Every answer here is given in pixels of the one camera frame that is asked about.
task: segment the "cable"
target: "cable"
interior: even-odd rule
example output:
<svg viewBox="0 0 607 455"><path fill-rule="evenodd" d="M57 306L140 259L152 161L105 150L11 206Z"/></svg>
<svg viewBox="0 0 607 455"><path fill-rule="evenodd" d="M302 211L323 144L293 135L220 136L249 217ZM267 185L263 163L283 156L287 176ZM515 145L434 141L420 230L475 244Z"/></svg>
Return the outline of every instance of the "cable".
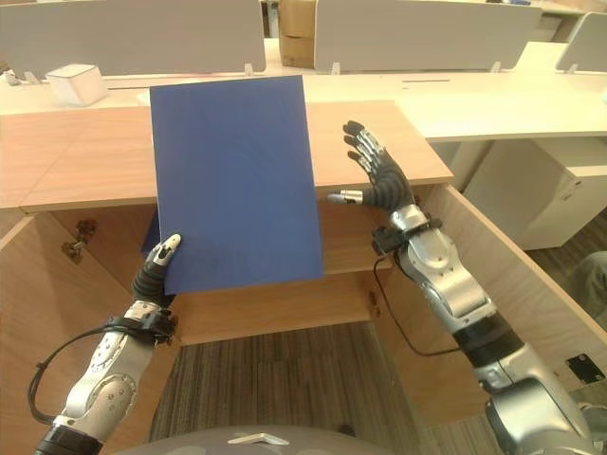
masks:
<svg viewBox="0 0 607 455"><path fill-rule="evenodd" d="M95 329L91 329L87 332L79 334L73 338L71 338L66 343L62 344L59 348L53 351L44 362L40 362L36 365L37 371L34 376L31 378L31 382L28 387L28 403L29 410L31 411L31 415L33 415L34 419L36 419L41 424L51 425L53 420L55 420L55 416L44 414L38 408L36 408L36 393L38 392L38 386L40 386L40 382L42 381L42 377L45 374L46 368L50 365L50 362L67 346L72 344L75 341L78 341L81 338L92 337L93 335L98 334L107 334L110 332L119 332L126 335L135 336L139 332L137 329L131 327L120 327L120 326L112 326L112 325L103 325L101 327L97 327Z"/></svg>
<svg viewBox="0 0 607 455"><path fill-rule="evenodd" d="M392 316L392 319L395 321L396 323L396 327L398 327L398 330L400 331L400 334L402 335L403 339L405 340L405 342L407 343L407 345L411 348L411 350L416 353L417 355L420 355L422 357L435 357L437 355L445 355L445 354L450 354L450 353L456 353L458 351L461 351L459 348L451 348L451 349L445 349L442 351L434 351L431 353L424 353L423 351L420 351L419 349L417 349L409 340L409 337L407 337L407 334L405 334L405 331L402 328L402 325L400 325L400 322L398 322L398 319L395 316L395 312L392 309L392 305L390 304L390 301L388 300L388 296L386 296L386 292L383 289L383 286L381 285L381 281L379 280L379 276L377 275L377 266L379 265L380 262L384 261L386 259L385 256L379 258L376 260L376 263L373 264L373 275L376 277L376 283L377 286L379 287L379 291L381 292L381 296L383 297L384 301L386 302L386 307L388 308L388 312L390 313L390 316Z"/></svg>

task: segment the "gray partition panel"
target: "gray partition panel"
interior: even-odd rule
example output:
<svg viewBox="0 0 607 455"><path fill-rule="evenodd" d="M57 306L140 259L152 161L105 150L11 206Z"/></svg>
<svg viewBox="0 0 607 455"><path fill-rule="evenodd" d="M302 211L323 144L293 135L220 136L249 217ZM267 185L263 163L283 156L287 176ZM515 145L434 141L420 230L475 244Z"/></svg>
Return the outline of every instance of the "gray partition panel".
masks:
<svg viewBox="0 0 607 455"><path fill-rule="evenodd" d="M17 76L66 64L104 76L266 69L258 0L93 0L0 7L0 48Z"/></svg>
<svg viewBox="0 0 607 455"><path fill-rule="evenodd" d="M607 71L607 13L589 12L578 21L557 69L574 64L579 71Z"/></svg>
<svg viewBox="0 0 607 455"><path fill-rule="evenodd" d="M511 68L539 8L435 1L319 0L314 66L328 70Z"/></svg>

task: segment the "wooden desk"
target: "wooden desk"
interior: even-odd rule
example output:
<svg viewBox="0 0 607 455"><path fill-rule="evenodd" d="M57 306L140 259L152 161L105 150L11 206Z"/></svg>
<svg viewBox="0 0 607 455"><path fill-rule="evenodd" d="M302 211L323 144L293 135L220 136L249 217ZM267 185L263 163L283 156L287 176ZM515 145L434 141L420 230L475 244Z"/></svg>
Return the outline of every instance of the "wooden desk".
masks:
<svg viewBox="0 0 607 455"><path fill-rule="evenodd" d="M332 81L337 88L340 78ZM564 363L573 355L586 353L607 370L607 336L602 329L486 217L440 183L449 180L449 172L393 104L354 103L345 110L342 104L310 106L320 195L364 181L364 174L345 156L339 127L349 118L367 123L413 178L423 208L443 219L463 264L563 384L569 389L580 386ZM35 362L66 338L121 314L129 301L129 281L141 263L139 246L154 210L146 116L145 108L135 107L2 118L5 159L0 181L2 207L8 210L8 226L1 229L6 234L0 240L3 452L31 452L46 430L29 416L25 400ZM385 223L382 214L325 204L320 204L320 211L324 279L184 294L175 300L182 321L175 345L158 349L138 404L106 453L144 440L179 344L356 320L377 325L406 393L429 424L481 412L486 398L466 359L460 354L413 355L388 316L372 281L375 255L369 247L371 230ZM61 253L61 244L73 239L76 222L85 218L96 219L99 229L83 261L73 264ZM384 267L381 278L414 342L429 350L451 345L417 288L391 264ZM41 388L43 409L61 408L91 352L90 343L82 346L48 373Z"/></svg>

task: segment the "robotic hand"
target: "robotic hand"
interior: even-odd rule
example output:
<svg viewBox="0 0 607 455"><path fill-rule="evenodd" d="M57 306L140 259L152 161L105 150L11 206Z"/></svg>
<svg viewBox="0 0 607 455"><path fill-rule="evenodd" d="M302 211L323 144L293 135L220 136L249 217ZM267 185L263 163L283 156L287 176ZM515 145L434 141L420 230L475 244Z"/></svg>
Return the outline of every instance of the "robotic hand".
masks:
<svg viewBox="0 0 607 455"><path fill-rule="evenodd" d="M34 417L51 428L36 455L98 454L133 406L139 379L156 345L169 342L175 331L167 309L173 297L164 295L164 277L180 242L181 237L173 235L150 252L133 280L134 302L124 317L111 318L72 339L105 334L88 369L67 396L64 410L54 418L36 409L35 394L48 363L69 342L38 365L29 386L30 407Z"/></svg>
<svg viewBox="0 0 607 455"><path fill-rule="evenodd" d="M367 172L371 188L328 199L385 209L391 227L374 232L377 254L394 252L431 309L467 356L490 394L486 414L506 454L597 454L586 421L556 376L523 343L459 261L442 224L415 203L407 178L364 126L349 121L348 156Z"/></svg>

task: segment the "blue board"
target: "blue board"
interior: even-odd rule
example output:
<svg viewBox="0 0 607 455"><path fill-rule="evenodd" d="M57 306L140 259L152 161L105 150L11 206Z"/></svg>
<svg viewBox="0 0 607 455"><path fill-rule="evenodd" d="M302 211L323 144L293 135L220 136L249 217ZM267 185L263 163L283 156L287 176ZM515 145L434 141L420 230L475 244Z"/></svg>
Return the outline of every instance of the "blue board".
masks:
<svg viewBox="0 0 607 455"><path fill-rule="evenodd" d="M150 90L167 294L323 276L301 76Z"/></svg>

